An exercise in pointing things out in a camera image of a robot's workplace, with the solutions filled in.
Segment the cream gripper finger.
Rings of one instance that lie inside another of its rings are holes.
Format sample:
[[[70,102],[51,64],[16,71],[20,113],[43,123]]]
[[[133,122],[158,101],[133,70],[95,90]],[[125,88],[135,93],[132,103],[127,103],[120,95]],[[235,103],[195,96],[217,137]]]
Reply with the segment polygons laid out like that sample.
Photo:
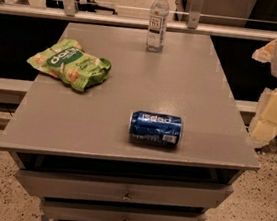
[[[257,102],[255,116],[248,126],[247,143],[261,149],[277,135],[277,88],[265,88]]]
[[[270,41],[260,49],[256,49],[252,54],[252,58],[261,63],[268,63],[272,61],[272,56],[275,50],[277,39]]]

